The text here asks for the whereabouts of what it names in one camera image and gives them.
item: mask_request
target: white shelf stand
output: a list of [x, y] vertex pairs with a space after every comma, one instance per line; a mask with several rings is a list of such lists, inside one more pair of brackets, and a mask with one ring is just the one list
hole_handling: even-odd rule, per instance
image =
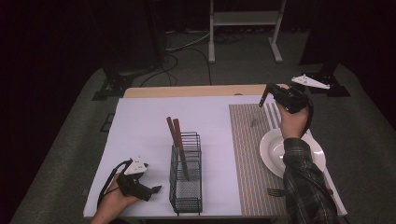
[[281, 0], [279, 11], [250, 11], [250, 12], [215, 12], [214, 0], [210, 0], [210, 36], [209, 36], [209, 62], [215, 62], [214, 27], [227, 25], [274, 25], [272, 37], [268, 38], [271, 50], [277, 63], [282, 63], [279, 49], [276, 45], [280, 23], [287, 0]]

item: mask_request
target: black strap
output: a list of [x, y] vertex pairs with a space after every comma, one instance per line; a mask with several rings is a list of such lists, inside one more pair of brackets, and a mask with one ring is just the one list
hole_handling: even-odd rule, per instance
[[113, 169], [113, 171], [111, 172], [110, 176], [108, 177], [105, 185], [103, 186], [102, 190], [100, 191], [99, 194], [99, 198], [98, 198], [98, 203], [97, 203], [97, 208], [99, 208], [100, 203], [103, 200], [103, 197], [105, 197], [106, 195], [106, 190], [108, 188], [108, 186], [110, 185], [111, 180], [113, 179], [114, 175], [116, 174], [116, 172], [119, 170], [120, 166], [125, 165], [125, 167], [129, 166], [132, 163], [132, 160], [128, 160], [128, 161], [123, 161], [122, 163], [120, 163], [116, 168]]
[[327, 198], [329, 201], [330, 205], [332, 206], [332, 209], [334, 210], [335, 214], [337, 214], [337, 206], [335, 205], [334, 200], [332, 199], [332, 196], [330, 195], [329, 191], [327, 188], [323, 188], [317, 181], [312, 179], [311, 177], [305, 175], [303, 172], [298, 171], [298, 170], [293, 170], [293, 172], [300, 177], [304, 178], [305, 180], [309, 181], [312, 185], [314, 185], [318, 190], [320, 190], [323, 195]]
[[314, 117], [314, 103], [312, 103], [311, 99], [308, 98], [308, 96], [305, 96], [306, 99], [306, 107], [308, 109], [308, 120], [306, 121], [305, 128], [303, 130], [303, 135], [308, 131], [309, 127], [311, 126], [312, 118]]

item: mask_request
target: gray carpet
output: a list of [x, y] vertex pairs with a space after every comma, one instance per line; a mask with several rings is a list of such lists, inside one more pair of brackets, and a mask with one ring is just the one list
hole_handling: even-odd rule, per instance
[[[216, 63], [210, 65], [212, 84], [290, 83], [293, 76], [319, 70], [320, 65], [298, 65], [307, 33], [280, 33], [277, 43], [283, 63], [275, 63], [267, 44], [268, 36], [245, 35], [240, 42], [216, 45]], [[194, 38], [194, 35], [170, 35], [168, 47]], [[194, 48], [207, 56], [206, 44]], [[177, 78], [178, 86], [209, 85], [206, 62], [199, 52], [183, 50], [173, 55], [178, 58], [178, 64], [170, 73]], [[167, 59], [165, 69], [175, 61]], [[134, 87], [148, 77], [136, 78]], [[346, 86], [351, 97], [311, 94], [316, 107], [312, 134], [325, 151], [329, 172], [349, 213], [349, 221], [394, 223], [395, 131], [354, 74], [339, 65], [335, 77]], [[115, 112], [118, 101], [117, 97], [92, 101], [105, 78], [99, 69], [81, 91], [12, 223], [88, 223], [82, 211], [107, 138], [100, 130], [107, 114]], [[171, 77], [171, 82], [174, 85], [176, 80]], [[158, 75], [145, 86], [169, 86], [168, 76]]]

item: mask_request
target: wooden table edge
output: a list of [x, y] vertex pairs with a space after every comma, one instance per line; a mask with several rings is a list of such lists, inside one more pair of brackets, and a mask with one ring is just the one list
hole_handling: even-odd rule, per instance
[[265, 84], [129, 88], [124, 98], [261, 95]]

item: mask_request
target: hand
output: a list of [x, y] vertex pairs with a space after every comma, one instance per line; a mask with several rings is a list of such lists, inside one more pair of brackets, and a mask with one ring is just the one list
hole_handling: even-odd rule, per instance
[[304, 135], [305, 125], [308, 122], [308, 108], [304, 108], [297, 113], [291, 114], [283, 105], [278, 103], [280, 117], [280, 131], [284, 139], [301, 138]]
[[91, 224], [109, 223], [129, 205], [139, 201], [139, 199], [134, 196], [123, 196], [120, 189], [118, 189], [118, 177], [119, 174], [114, 175], [113, 181], [111, 182], [110, 186], [106, 191], [108, 192], [108, 194], [104, 196], [102, 202], [100, 203], [96, 214], [93, 216], [90, 222]]

